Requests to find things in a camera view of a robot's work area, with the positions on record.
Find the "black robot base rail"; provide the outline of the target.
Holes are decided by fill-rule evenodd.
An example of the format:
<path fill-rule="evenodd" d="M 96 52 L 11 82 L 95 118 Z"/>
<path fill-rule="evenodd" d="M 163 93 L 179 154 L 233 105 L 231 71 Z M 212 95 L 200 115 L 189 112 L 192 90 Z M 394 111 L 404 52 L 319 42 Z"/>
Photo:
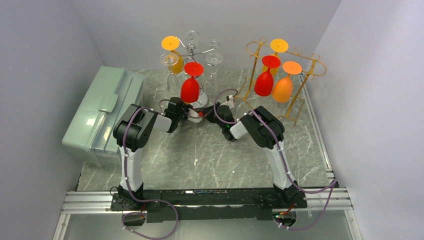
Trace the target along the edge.
<path fill-rule="evenodd" d="M 271 221 L 278 211 L 305 209 L 306 196 L 298 193 L 284 200 L 274 187 L 143 190 L 143 201 L 136 202 L 112 194 L 110 210 L 145 214 L 147 223 L 179 219 L 221 220 L 256 219 Z"/>

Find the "gold wine glass rack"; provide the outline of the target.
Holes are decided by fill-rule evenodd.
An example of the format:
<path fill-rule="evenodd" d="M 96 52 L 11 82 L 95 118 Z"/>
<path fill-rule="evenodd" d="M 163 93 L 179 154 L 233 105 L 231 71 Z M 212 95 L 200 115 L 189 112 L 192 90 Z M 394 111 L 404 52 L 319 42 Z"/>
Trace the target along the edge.
<path fill-rule="evenodd" d="M 259 96 L 254 91 L 256 79 L 262 73 L 262 58 L 274 53 L 274 51 L 270 48 L 271 41 L 268 42 L 266 38 L 261 37 L 259 40 L 250 41 L 245 46 L 245 51 L 249 55 L 249 58 L 253 60 L 253 64 L 250 74 L 245 78 L 244 82 L 238 90 L 238 93 L 235 95 L 235 98 L 237 100 L 241 100 L 247 106 L 250 106 L 251 104 L 250 97 L 252 95 L 262 98 L 271 98 L 273 101 L 275 101 L 272 97 L 272 92 L 268 96 Z M 278 117 L 289 120 L 293 123 L 294 126 L 296 126 L 301 117 L 302 110 L 307 102 L 307 94 L 304 92 L 307 81 L 324 76 L 327 73 L 328 68 L 321 61 L 320 55 L 313 53 L 311 56 L 307 56 L 297 48 L 293 48 L 292 50 L 289 48 L 290 46 L 286 52 L 278 54 L 280 57 L 281 65 L 279 67 L 278 73 L 274 77 L 273 89 L 280 79 L 287 76 L 287 73 L 285 73 L 285 71 L 282 69 L 284 62 L 294 61 L 301 65 L 302 72 L 290 77 L 293 83 L 293 91 L 289 101 L 285 103 L 275 101 L 278 104 L 287 106 L 286 110 L 278 115 Z"/>

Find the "red plastic goblet back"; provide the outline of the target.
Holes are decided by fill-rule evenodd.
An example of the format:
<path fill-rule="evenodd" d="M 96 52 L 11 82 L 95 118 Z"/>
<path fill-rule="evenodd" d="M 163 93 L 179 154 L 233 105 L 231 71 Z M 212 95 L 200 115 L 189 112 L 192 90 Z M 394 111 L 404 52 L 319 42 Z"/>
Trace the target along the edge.
<path fill-rule="evenodd" d="M 189 75 L 189 78 L 184 81 L 181 86 L 180 98 L 183 102 L 191 104 L 198 100 L 200 94 L 200 84 L 196 77 L 203 74 L 204 68 L 200 63 L 188 62 L 184 66 L 184 71 Z"/>

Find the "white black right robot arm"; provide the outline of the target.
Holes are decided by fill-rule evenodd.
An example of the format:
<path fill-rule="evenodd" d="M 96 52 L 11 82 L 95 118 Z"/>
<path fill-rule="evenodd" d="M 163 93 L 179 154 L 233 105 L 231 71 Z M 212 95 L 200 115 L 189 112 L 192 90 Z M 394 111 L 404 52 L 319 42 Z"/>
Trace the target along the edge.
<path fill-rule="evenodd" d="M 217 103 L 202 111 L 206 120 L 217 124 L 227 141 L 234 142 L 250 136 L 268 159 L 272 171 L 276 203 L 287 208 L 295 201 L 299 192 L 293 185 L 296 182 L 290 172 L 284 152 L 283 124 L 262 105 L 251 110 L 235 121 L 228 105 Z"/>

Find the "orange plastic goblet back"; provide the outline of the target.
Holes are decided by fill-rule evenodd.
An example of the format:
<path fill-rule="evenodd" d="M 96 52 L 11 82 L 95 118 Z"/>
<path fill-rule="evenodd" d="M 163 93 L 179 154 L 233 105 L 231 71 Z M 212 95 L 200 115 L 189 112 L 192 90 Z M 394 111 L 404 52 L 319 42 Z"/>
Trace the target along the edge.
<path fill-rule="evenodd" d="M 284 53 L 289 49 L 289 44 L 281 38 L 275 38 L 273 39 L 270 44 L 269 44 L 270 48 L 274 51 L 274 53 L 272 54 L 273 56 L 277 57 L 280 60 L 279 54 L 280 53 Z M 266 67 L 265 65 L 262 66 L 262 72 L 266 72 L 268 70 L 268 67 Z M 270 69 L 270 73 L 273 76 L 276 76 L 277 73 L 279 71 L 279 66 L 276 68 L 271 68 Z"/>

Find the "clear ribbed wine glass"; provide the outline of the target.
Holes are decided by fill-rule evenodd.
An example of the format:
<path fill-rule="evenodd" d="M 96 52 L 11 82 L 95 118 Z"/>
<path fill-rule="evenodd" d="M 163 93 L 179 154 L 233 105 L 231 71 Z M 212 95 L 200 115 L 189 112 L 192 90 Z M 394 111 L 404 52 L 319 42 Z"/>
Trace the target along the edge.
<path fill-rule="evenodd" d="M 188 30 L 185 33 L 185 48 L 189 60 L 198 62 L 197 55 L 199 54 L 200 33 L 195 30 Z"/>
<path fill-rule="evenodd" d="M 209 51 L 205 55 L 206 61 L 211 65 L 218 65 L 223 61 L 223 56 L 220 53 L 220 42 L 216 38 L 211 38 L 207 41 Z"/>

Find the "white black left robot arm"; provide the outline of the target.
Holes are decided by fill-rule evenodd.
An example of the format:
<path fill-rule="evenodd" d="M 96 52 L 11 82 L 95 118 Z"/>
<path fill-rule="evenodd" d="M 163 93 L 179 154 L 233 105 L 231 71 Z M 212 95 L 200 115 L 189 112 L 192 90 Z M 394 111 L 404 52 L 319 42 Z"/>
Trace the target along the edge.
<path fill-rule="evenodd" d="M 152 131 L 172 133 L 187 110 L 188 105 L 179 97 L 172 97 L 163 113 L 132 103 L 115 124 L 112 135 L 119 146 L 122 163 L 117 189 L 129 209 L 137 210 L 144 203 L 141 155 Z"/>

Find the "orange plastic goblet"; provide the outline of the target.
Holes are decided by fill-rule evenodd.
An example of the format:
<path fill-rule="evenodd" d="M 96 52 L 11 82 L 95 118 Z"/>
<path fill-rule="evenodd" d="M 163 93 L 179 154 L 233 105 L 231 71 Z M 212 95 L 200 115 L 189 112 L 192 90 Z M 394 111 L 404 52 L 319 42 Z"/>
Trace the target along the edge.
<path fill-rule="evenodd" d="M 277 57 L 280 60 L 279 54 L 280 53 L 284 53 L 289 49 L 289 44 L 281 38 L 275 38 L 273 39 L 270 44 L 269 44 L 270 48 L 274 51 L 274 53 L 272 54 L 273 56 Z M 268 70 L 268 67 L 266 67 L 265 65 L 262 66 L 262 72 L 266 72 Z M 276 76 L 277 73 L 279 71 L 279 66 L 276 68 L 271 68 L 270 69 L 270 73 L 273 76 Z"/>
<path fill-rule="evenodd" d="M 177 48 L 180 46 L 180 40 L 178 37 L 170 35 L 166 36 L 161 41 L 161 47 L 166 51 L 160 57 L 160 61 L 163 65 L 167 66 L 168 70 L 175 75 L 178 75 L 183 71 L 183 57 Z"/>
<path fill-rule="evenodd" d="M 286 103 L 290 100 L 294 88 L 291 76 L 298 75 L 303 70 L 302 66 L 295 61 L 284 62 L 282 69 L 287 75 L 275 84 L 271 93 L 272 98 L 278 103 Z"/>

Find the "red plastic goblet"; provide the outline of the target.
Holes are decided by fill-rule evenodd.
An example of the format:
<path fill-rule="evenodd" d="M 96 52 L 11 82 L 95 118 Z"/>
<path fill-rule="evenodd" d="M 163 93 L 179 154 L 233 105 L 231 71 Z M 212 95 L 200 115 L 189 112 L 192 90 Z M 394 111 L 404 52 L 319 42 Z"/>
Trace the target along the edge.
<path fill-rule="evenodd" d="M 204 68 L 200 63 L 188 62 L 184 66 L 184 71 L 189 75 L 189 78 L 184 81 L 181 86 L 180 98 L 183 102 L 191 104 L 198 100 L 200 94 L 200 84 L 196 77 L 203 74 Z"/>
<path fill-rule="evenodd" d="M 281 66 L 281 60 L 276 55 L 266 55 L 262 58 L 262 65 L 264 70 L 255 81 L 254 92 L 258 96 L 267 97 L 273 90 L 274 77 Z"/>

